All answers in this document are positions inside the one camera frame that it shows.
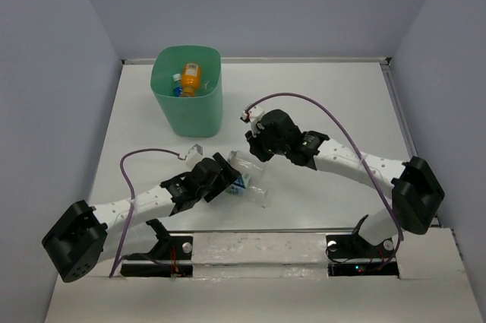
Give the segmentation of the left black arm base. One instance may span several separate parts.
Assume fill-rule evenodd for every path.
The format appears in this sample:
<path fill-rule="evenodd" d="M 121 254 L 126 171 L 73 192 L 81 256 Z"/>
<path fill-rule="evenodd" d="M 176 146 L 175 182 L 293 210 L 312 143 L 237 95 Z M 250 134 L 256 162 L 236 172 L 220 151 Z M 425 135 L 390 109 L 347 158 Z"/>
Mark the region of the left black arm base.
<path fill-rule="evenodd" d="M 194 237 L 189 234 L 171 234 L 156 219 L 146 222 L 155 233 L 156 243 L 149 252 L 133 253 L 124 257 L 120 274 L 123 277 L 192 277 Z"/>

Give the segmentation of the tall orange label bottle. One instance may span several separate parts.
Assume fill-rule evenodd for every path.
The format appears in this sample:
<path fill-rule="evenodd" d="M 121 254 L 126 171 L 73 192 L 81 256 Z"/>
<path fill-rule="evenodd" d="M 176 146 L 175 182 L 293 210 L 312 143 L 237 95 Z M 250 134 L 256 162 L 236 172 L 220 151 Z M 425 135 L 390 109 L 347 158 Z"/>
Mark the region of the tall orange label bottle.
<path fill-rule="evenodd" d="M 213 87 L 209 81 L 201 82 L 199 88 L 196 90 L 197 97 L 207 96 L 213 92 Z"/>

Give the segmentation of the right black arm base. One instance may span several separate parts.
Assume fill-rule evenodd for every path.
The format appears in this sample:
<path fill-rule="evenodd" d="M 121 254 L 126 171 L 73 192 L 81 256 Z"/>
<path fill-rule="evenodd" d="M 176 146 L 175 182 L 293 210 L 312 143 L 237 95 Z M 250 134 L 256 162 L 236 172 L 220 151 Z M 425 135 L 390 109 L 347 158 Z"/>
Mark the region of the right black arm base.
<path fill-rule="evenodd" d="M 371 245 L 359 236 L 358 231 L 367 217 L 362 217 L 350 234 L 326 236 L 325 253 L 330 277 L 399 277 L 392 239 Z"/>

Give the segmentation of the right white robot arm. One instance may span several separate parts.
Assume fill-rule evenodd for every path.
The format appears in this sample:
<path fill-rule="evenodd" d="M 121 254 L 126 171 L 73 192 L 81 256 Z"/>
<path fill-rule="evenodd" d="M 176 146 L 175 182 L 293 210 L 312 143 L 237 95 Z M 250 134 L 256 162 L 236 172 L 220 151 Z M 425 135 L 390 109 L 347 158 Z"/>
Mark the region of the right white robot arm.
<path fill-rule="evenodd" d="M 356 255 L 369 255 L 401 231 L 424 235 L 444 200 L 445 192 L 437 177 L 420 157 L 401 161 L 357 154 L 328 135 L 301 131 L 281 109 L 264 112 L 254 106 L 244 111 L 241 119 L 250 126 L 245 137 L 251 154 L 259 161 L 282 156 L 296 166 L 374 188 L 384 197 L 384 208 L 363 217 L 349 238 Z"/>

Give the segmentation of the crushed clear blue-label bottle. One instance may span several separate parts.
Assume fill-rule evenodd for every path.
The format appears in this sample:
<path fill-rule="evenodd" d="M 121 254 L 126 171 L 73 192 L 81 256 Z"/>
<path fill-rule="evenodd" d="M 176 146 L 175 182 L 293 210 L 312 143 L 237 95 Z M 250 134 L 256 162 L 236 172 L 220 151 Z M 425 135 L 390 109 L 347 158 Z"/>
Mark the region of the crushed clear blue-label bottle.
<path fill-rule="evenodd" d="M 265 164 L 243 150 L 232 150 L 227 161 L 233 169 L 240 172 L 240 176 L 226 192 L 266 208 L 269 182 L 265 175 Z"/>

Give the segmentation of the small orange juice bottle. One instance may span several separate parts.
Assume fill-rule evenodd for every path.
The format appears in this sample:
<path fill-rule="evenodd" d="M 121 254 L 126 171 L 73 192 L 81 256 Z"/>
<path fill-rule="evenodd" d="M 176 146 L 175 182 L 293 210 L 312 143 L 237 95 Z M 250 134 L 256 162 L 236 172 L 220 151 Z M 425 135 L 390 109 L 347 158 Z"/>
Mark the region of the small orange juice bottle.
<path fill-rule="evenodd" d="M 181 75 L 181 97 L 195 97 L 200 86 L 202 75 L 201 67 L 195 63 L 187 63 Z"/>

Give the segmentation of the blue label water bottle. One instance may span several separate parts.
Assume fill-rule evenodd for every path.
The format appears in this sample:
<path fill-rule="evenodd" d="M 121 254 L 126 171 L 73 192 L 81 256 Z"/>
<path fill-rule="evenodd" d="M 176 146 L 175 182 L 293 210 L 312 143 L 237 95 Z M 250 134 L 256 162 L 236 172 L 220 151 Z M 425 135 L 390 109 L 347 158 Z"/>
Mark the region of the blue label water bottle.
<path fill-rule="evenodd" d="M 173 79 L 173 88 L 172 88 L 172 93 L 174 97 L 180 97 L 182 94 L 182 86 L 181 86 L 181 75 L 180 74 L 174 74 L 172 76 Z"/>

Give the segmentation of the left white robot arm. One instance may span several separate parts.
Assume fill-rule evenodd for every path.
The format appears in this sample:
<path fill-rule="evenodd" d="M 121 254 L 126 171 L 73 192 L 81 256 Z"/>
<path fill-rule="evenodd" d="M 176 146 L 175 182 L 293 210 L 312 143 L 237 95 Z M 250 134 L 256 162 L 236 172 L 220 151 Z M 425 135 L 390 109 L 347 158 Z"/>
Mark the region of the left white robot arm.
<path fill-rule="evenodd" d="M 198 157 L 191 170 L 133 198 L 94 206 L 74 202 L 43 237 L 42 246 L 62 281 L 74 282 L 105 259 L 119 260 L 125 243 L 110 250 L 113 238 L 125 239 L 133 226 L 152 226 L 155 219 L 190 210 L 201 200 L 210 202 L 240 176 L 219 153 Z"/>

